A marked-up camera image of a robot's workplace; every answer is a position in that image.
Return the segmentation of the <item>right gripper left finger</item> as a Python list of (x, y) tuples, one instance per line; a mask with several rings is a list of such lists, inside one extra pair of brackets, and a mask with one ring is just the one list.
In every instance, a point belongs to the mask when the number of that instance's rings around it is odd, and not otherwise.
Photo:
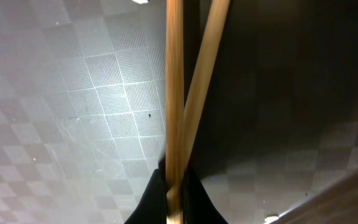
[(165, 158), (158, 163), (146, 186), (136, 209), (125, 224), (166, 224), (167, 186), (165, 180)]

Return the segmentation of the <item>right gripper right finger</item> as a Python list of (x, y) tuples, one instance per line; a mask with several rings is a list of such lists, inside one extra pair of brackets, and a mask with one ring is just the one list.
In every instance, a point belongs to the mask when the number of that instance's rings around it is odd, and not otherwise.
[(181, 200), (187, 224), (227, 224), (217, 211), (193, 169), (185, 172)]

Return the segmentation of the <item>wooden chopstick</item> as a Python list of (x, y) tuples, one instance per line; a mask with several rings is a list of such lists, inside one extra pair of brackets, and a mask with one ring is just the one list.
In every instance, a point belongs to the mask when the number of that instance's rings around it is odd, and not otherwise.
[(181, 182), (183, 179), (183, 1), (167, 1), (166, 19), (166, 153), (167, 223), (183, 223)]
[(183, 110), (183, 169), (191, 156), (196, 132), (200, 123), (204, 102), (208, 92), (219, 43), (229, 9), (229, 0), (213, 0), (196, 61), (189, 93), (184, 94)]

